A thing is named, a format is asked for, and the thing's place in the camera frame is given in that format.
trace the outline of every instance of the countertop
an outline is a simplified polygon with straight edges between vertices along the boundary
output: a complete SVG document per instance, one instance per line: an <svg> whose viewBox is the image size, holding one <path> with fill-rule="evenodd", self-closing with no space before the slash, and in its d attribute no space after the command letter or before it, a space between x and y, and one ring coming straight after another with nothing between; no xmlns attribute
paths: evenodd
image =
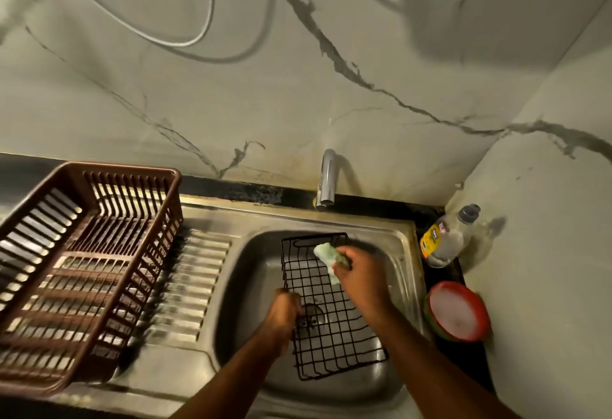
<svg viewBox="0 0 612 419"><path fill-rule="evenodd" d="M0 217L8 214L42 178L61 163L61 160L56 159L0 153ZM313 209L313 200L316 196L316 192L299 189L229 182L193 176L183 177L180 192L203 197L309 210ZM417 227L418 237L444 213L444 208L442 207L367 199L350 195L336 195L333 210L344 214L413 221ZM461 268L457 260L442 269L424 266L424 272L428 290L440 281L452 280L464 283ZM455 363L485 389L494 392L482 343L454 343L441 338L436 338L435 343L438 349L450 361ZM118 419L127 417L119 414L10 397L0 397L0 409L7 412L8 417L18 415L75 419Z"/></svg>

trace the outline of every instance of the transparent plastic bottle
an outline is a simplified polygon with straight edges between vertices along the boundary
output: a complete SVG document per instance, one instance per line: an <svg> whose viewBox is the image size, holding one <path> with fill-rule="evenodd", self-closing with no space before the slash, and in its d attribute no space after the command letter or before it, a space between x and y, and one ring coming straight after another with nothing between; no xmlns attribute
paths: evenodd
<svg viewBox="0 0 612 419"><path fill-rule="evenodd" d="M463 250L473 232L474 221L480 215L475 204L463 206L457 214L445 214L429 228L420 240L421 253L433 268L442 268Z"/></svg>

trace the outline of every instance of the bottle cap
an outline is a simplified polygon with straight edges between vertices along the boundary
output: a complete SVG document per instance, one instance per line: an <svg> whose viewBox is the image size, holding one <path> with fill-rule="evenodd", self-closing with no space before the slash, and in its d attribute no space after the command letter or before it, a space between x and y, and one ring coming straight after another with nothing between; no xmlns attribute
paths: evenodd
<svg viewBox="0 0 612 419"><path fill-rule="evenodd" d="M478 219L480 215L480 206L472 203L471 205L463 206L461 211L457 213L457 217L459 217L459 221L464 222L465 224L473 224L475 220Z"/></svg>

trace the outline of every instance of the faucet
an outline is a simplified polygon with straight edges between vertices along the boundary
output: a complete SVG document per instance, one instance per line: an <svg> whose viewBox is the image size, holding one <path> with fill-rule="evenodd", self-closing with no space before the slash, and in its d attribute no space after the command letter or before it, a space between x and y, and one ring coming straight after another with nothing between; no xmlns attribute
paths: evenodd
<svg viewBox="0 0 612 419"><path fill-rule="evenodd" d="M328 148L323 153L323 163L321 164L321 181L317 188L317 202L315 203L317 211L325 211L328 206L333 206L337 178L336 152Z"/></svg>

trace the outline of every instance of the metal grid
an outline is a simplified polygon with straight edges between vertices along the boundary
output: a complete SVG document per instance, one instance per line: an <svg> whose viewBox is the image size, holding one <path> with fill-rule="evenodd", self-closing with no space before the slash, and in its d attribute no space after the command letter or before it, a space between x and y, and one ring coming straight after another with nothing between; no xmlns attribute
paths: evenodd
<svg viewBox="0 0 612 419"><path fill-rule="evenodd" d="M295 365L301 380L321 379L380 363L388 358L378 337L327 267L314 254L321 243L348 245L345 233L286 238L281 241L285 288L302 296L306 315L293 331Z"/></svg>
<svg viewBox="0 0 612 419"><path fill-rule="evenodd" d="M0 391L112 375L182 220L179 181L174 170L67 163L7 218Z"/></svg>

